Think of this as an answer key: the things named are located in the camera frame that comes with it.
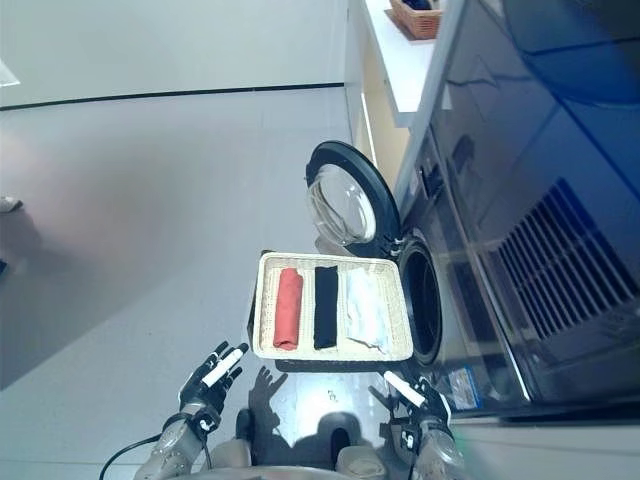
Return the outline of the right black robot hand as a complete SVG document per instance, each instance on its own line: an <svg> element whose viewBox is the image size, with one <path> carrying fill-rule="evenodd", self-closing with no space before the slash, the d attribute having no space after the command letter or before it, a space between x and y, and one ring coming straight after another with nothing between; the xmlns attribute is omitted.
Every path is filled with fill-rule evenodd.
<svg viewBox="0 0 640 480"><path fill-rule="evenodd" d="M380 374L386 391L369 386L368 391L392 418L406 419L410 424L425 422L448 427L451 409L444 395L438 392L425 377L405 379L400 374L386 370Z"/></svg>

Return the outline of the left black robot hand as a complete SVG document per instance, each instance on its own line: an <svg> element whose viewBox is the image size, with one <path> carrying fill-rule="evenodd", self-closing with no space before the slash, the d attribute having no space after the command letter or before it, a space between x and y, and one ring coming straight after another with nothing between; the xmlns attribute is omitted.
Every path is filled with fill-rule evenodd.
<svg viewBox="0 0 640 480"><path fill-rule="evenodd" d="M179 406L201 403L221 413L227 393L242 373L238 366L249 351L247 343L230 346L227 341L219 344L188 377L179 393Z"/></svg>

